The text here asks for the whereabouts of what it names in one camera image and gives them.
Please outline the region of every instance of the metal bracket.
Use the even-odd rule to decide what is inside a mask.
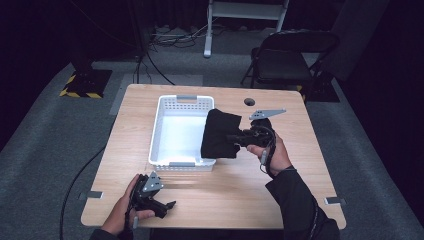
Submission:
[[[340,204],[340,205],[346,205],[346,200],[339,197],[326,197],[324,198],[325,205],[332,205],[332,204]]]
[[[103,192],[89,191],[88,193],[80,193],[78,200],[87,200],[87,198],[102,198]]]
[[[143,192],[153,192],[156,190],[160,190],[161,188],[163,188],[163,184],[160,181],[160,178],[158,177],[156,172],[153,171],[150,174],[149,179],[147,179],[147,182],[143,187]]]
[[[258,120],[265,119],[280,113],[285,113],[286,109],[277,109],[277,110],[256,110],[252,115],[250,115],[249,120]]]
[[[265,148],[263,151],[262,151],[262,155],[261,155],[261,165],[262,166],[265,166],[265,163],[266,163],[266,159],[267,159],[267,157],[268,157],[268,151],[267,151],[267,149]]]

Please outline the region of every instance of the yellow black striped tape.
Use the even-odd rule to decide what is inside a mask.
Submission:
[[[305,96],[305,94],[304,94],[304,92],[302,90],[304,90],[303,87],[302,87],[302,85],[297,85],[297,91],[300,93],[300,95],[302,95],[303,101],[305,101],[306,96]]]
[[[69,96],[69,97],[88,97],[88,98],[103,98],[103,94],[96,92],[69,92],[69,84],[71,84],[75,79],[75,74],[73,74],[66,83],[63,90],[60,92],[59,96]]]

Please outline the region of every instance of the gray floor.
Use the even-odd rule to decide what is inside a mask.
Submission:
[[[204,38],[191,48],[161,48],[150,55],[169,76],[201,76],[203,86],[241,87],[250,49],[267,32],[224,32],[214,37],[212,57],[203,57]],[[157,74],[148,58],[150,74]],[[0,239],[58,239],[61,206],[77,172],[107,142],[115,114],[114,101],[136,64],[108,61],[93,64],[113,74],[103,99],[59,97],[73,72],[65,67],[37,101],[0,153]],[[146,67],[141,65],[141,73]],[[342,239],[424,239],[424,231],[378,155],[336,82],[340,103],[309,102],[307,110],[337,194],[347,201]],[[67,202],[64,239],[88,239],[93,228],[80,222],[101,156],[76,181]],[[136,231],[148,239],[147,229]]]

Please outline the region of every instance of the wooden table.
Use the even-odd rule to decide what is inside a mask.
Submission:
[[[293,165],[320,207],[339,228],[345,228],[341,207],[324,204],[325,197],[336,193],[298,92],[162,85],[128,87],[91,189],[103,192],[103,197],[87,200],[81,217],[84,225],[101,226],[134,175],[153,171],[148,155],[161,95],[211,96],[215,108],[242,116],[240,129],[250,128],[249,116],[256,110],[285,108],[286,113],[270,118],[273,128],[283,138]],[[256,105],[246,106],[245,98],[253,98]],[[159,171],[158,175],[165,187],[155,199],[177,203],[164,219],[143,220],[141,227],[283,228],[279,206],[264,187],[270,178],[245,148],[236,159],[218,159],[211,172]]]

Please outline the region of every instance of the white shelf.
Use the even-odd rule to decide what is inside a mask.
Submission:
[[[285,12],[283,5],[214,2],[212,16],[279,20],[282,11]]]
[[[208,30],[206,33],[205,50],[203,56],[212,55],[212,17],[250,18],[276,20],[275,31],[281,31],[289,0],[283,5],[263,5],[255,3],[214,2],[209,0]]]

